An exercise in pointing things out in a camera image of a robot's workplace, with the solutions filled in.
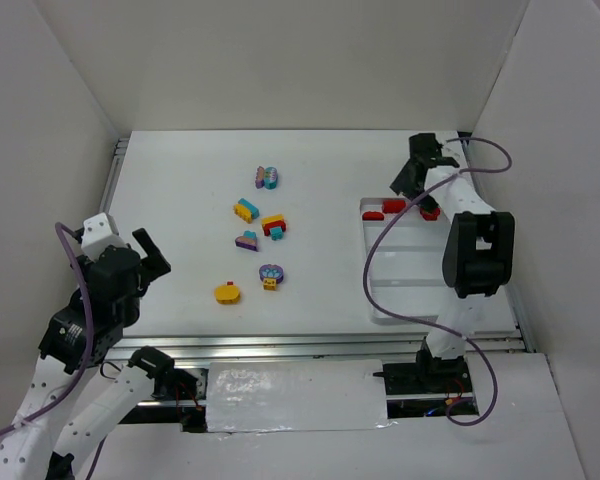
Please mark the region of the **yellow red teal lego stack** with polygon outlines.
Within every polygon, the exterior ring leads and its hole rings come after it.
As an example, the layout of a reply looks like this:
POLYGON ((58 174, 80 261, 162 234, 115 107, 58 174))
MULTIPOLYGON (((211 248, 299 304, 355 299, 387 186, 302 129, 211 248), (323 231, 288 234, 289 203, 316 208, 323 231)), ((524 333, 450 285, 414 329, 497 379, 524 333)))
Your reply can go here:
POLYGON ((264 235, 274 241, 283 239, 287 230, 286 220, 282 214, 263 218, 261 226, 264 235))

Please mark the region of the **purple and teal lego stack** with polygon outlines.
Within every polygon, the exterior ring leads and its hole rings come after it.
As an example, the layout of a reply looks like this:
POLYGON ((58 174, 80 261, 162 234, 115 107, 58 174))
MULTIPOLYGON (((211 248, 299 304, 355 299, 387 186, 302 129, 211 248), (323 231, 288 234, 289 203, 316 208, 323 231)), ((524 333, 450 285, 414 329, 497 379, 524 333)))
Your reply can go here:
POLYGON ((242 248, 249 251, 258 252, 258 237, 255 231, 245 230, 241 235, 234 240, 237 248, 242 248))

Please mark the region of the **purple flower lego piece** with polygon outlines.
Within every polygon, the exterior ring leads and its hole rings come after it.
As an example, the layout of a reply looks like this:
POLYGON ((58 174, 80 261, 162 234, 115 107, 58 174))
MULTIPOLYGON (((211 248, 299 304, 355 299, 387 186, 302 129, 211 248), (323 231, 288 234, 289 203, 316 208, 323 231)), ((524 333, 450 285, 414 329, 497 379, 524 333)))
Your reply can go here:
POLYGON ((284 280, 284 269, 276 264, 261 265, 258 273, 261 281, 273 279, 277 283, 281 283, 284 280))

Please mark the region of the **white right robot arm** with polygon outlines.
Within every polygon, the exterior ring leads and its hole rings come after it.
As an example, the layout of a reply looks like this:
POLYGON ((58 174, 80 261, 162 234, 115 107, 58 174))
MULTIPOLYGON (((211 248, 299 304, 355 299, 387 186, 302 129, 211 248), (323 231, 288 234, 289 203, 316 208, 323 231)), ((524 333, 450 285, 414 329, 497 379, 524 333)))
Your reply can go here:
POLYGON ((419 360, 429 370, 449 370, 464 356, 465 338, 486 300, 511 278, 515 219, 479 196, 469 174, 443 153, 433 133, 409 138, 409 159, 390 189, 422 214, 439 212, 450 221, 442 256, 442 277, 450 293, 419 360))

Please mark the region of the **red flower lego piece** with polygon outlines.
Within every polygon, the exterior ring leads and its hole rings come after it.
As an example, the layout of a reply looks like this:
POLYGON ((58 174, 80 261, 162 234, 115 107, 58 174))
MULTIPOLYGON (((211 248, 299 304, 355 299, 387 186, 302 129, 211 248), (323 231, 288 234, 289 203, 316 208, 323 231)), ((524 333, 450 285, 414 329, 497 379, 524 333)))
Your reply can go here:
POLYGON ((439 216, 441 215, 441 210, 439 207, 434 208, 432 210, 420 208, 419 213, 425 221, 437 221, 439 216))

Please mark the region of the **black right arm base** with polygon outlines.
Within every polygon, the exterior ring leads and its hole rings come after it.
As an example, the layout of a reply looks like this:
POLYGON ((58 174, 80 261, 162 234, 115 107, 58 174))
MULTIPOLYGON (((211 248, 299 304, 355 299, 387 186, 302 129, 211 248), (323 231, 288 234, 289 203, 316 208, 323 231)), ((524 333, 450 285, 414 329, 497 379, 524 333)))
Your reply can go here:
POLYGON ((384 363, 374 374, 384 381, 389 419, 477 416, 473 385, 464 364, 457 373, 426 376, 415 363, 384 363))

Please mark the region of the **pastel flower lego stack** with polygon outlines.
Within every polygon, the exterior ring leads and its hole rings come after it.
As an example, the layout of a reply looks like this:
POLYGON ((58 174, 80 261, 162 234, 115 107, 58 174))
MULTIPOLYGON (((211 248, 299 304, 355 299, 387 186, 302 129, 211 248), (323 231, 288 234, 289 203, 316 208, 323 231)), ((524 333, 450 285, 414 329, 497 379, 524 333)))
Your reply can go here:
POLYGON ((254 178, 254 185, 256 189, 276 189, 278 180, 279 174, 278 170, 275 167, 257 167, 254 178))

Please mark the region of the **white sorting tray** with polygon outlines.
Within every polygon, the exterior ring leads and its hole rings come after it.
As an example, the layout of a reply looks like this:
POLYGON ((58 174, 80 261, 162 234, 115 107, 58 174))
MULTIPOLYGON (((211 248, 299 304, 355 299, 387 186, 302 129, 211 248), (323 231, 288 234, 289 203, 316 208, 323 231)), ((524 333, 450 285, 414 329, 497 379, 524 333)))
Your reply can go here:
MULTIPOLYGON (((359 200, 360 228, 364 245, 362 263, 382 231, 397 214, 384 214, 382 202, 390 198, 362 197, 359 200), (382 212, 383 221, 363 221, 366 211, 382 212)), ((450 289, 442 274, 442 260, 450 222, 441 213, 437 221, 425 221, 419 207, 410 209, 381 241, 368 273, 369 292, 381 307, 393 313, 434 322, 450 289)), ((406 326, 366 299, 368 323, 374 326, 406 326)))

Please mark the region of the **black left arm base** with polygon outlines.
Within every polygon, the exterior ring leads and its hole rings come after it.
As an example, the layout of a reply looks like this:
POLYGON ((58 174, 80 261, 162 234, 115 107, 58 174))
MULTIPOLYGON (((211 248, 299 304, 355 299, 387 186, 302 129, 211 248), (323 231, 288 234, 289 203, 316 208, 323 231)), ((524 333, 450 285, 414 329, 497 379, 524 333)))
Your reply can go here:
POLYGON ((146 423, 173 424, 184 433, 206 433, 208 370, 181 370, 173 385, 138 405, 146 423))

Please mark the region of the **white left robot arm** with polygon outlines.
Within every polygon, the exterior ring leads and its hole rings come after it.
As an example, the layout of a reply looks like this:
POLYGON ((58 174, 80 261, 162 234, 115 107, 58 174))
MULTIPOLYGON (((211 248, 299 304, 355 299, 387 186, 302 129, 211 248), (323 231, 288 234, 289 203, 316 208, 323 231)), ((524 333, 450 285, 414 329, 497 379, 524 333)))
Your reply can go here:
POLYGON ((171 266, 143 229, 133 250, 101 213, 73 231, 55 226, 76 276, 77 290, 55 313, 39 344, 27 393, 12 423, 0 430, 0 479, 72 479, 90 453, 143 399, 173 382, 174 361, 145 346, 78 416, 76 401, 125 328, 140 300, 171 266))

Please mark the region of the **small yellow lego brick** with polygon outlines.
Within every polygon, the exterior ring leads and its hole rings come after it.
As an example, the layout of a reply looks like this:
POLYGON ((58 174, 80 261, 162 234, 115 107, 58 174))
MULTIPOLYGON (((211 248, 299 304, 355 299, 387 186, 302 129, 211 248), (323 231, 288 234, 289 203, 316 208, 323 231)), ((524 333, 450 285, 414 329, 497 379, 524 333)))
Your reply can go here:
POLYGON ((274 278, 265 278, 263 280, 263 288, 269 291, 275 291, 277 289, 277 280, 274 278))

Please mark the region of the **yellow round lego piece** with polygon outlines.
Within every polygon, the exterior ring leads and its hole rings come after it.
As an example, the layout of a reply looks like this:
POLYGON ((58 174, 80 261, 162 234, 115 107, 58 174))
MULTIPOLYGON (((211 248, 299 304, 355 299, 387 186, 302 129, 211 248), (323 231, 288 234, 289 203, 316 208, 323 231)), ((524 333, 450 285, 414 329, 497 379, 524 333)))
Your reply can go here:
POLYGON ((241 290, 233 282, 227 282, 214 289, 214 298, 222 305, 237 304, 241 300, 241 290))

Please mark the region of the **red studded lego brick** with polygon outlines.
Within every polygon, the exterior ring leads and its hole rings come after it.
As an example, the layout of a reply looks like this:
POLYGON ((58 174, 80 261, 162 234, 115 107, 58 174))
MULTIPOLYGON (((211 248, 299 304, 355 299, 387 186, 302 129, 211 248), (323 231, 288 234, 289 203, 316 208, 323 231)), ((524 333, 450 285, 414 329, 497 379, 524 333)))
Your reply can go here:
POLYGON ((404 210, 407 202, 402 199, 386 199, 382 202, 382 212, 384 214, 398 214, 404 210))

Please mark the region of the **aluminium table frame rails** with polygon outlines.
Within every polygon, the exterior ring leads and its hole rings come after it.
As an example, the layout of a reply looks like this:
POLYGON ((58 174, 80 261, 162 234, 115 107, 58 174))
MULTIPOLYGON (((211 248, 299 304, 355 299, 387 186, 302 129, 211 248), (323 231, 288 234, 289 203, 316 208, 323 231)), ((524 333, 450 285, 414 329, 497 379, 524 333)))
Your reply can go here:
POLYGON ((144 345, 184 363, 231 357, 319 357, 414 352, 425 335, 420 318, 373 300, 373 255, 366 261, 359 200, 389 198, 408 157, 406 131, 136 131, 114 156, 104 206, 129 237, 145 228, 172 266, 141 302, 139 321, 108 353, 122 360, 144 345), (275 167, 273 190, 256 189, 258 166, 275 167), (244 198, 260 216, 233 211, 244 198), (282 214, 287 230, 274 241, 261 220, 282 214), (235 246, 255 231, 259 251, 235 246), (284 280, 265 290, 259 268, 276 264, 284 280), (237 304, 214 289, 233 282, 237 304), (363 292, 379 311, 406 322, 368 323, 363 292))

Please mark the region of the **yellow and teal lego stack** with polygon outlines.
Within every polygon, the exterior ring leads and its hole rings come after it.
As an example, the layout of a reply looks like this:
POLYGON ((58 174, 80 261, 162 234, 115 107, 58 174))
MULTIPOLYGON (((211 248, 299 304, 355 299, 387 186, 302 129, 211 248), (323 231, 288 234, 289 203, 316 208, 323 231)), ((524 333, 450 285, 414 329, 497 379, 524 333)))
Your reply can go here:
POLYGON ((238 202, 233 205, 233 211, 246 223, 251 223, 260 216, 259 209, 244 198, 239 199, 238 202))

